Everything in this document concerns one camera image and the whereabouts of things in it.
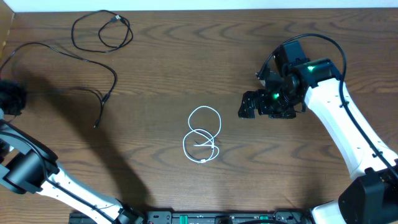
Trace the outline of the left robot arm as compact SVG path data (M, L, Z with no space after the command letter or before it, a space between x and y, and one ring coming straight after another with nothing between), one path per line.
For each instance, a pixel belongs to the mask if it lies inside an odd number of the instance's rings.
M70 98L70 88L50 87L43 93L50 104L76 129L110 171L122 198L102 194L69 174L58 156L47 146L5 120L1 121L1 141L19 150L1 167L1 184L18 194L30 192L57 199L89 216L96 223L145 223L140 209L148 191L126 158L119 152L106 128L95 122L84 128L93 110L82 96Z

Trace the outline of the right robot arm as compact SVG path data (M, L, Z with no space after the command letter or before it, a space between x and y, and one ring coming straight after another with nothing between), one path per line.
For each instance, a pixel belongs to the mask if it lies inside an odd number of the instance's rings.
M301 104L322 122L352 180L337 200L310 209L312 223L397 221L397 153L361 114L343 74L328 58L310 60L297 41L283 43L272 57L277 72L261 68L256 76L263 88L245 92L238 116L293 119Z

